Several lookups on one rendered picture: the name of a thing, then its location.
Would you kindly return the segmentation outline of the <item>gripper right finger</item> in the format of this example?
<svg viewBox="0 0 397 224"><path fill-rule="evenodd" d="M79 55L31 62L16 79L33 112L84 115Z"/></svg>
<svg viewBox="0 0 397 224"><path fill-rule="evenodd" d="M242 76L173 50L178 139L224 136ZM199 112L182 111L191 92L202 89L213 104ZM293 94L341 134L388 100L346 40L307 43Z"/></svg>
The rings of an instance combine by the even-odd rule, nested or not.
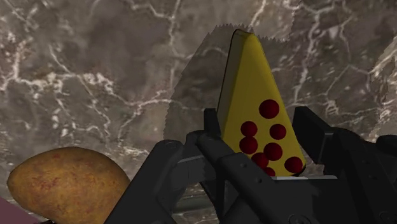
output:
<svg viewBox="0 0 397 224"><path fill-rule="evenodd" d="M397 135L371 143L306 106L295 108L292 126L312 161L347 183L360 224L397 224Z"/></svg>

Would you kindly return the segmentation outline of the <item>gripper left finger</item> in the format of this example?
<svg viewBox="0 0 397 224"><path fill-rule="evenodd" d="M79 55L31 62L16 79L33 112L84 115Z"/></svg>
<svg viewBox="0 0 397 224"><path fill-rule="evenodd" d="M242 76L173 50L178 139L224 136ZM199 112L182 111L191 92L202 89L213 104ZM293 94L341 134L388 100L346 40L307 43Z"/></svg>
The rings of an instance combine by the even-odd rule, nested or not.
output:
<svg viewBox="0 0 397 224"><path fill-rule="evenodd" d="M185 143L157 143L104 224L176 224L172 211L192 183L203 186L219 224L273 224L263 189L272 178L219 136L216 110L207 108L204 129Z"/></svg>

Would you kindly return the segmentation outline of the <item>yellow pizza slice toy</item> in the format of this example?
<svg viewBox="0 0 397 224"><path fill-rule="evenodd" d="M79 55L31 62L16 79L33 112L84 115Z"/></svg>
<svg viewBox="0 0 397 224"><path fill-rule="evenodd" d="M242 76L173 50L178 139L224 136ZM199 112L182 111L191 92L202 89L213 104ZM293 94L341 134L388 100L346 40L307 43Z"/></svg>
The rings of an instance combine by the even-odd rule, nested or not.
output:
<svg viewBox="0 0 397 224"><path fill-rule="evenodd" d="M234 31L219 97L221 138L269 176L297 176L306 161L263 52L253 33Z"/></svg>

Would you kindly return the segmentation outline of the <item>brown potato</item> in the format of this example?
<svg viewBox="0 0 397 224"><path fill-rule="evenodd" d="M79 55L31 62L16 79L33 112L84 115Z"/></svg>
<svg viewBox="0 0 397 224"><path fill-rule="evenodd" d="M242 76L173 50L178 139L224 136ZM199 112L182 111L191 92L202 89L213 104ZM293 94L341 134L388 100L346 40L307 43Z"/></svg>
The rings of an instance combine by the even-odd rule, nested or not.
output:
<svg viewBox="0 0 397 224"><path fill-rule="evenodd" d="M79 147L35 155L7 180L16 202L56 224L104 224L129 183L109 157Z"/></svg>

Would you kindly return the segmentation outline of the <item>pink flat object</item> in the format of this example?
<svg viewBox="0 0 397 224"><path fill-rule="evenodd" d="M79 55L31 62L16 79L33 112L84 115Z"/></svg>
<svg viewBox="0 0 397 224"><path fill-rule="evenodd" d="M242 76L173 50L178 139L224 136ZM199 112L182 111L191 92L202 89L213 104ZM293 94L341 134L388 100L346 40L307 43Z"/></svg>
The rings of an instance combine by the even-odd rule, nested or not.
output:
<svg viewBox="0 0 397 224"><path fill-rule="evenodd" d="M37 224L39 220L0 197L0 224Z"/></svg>

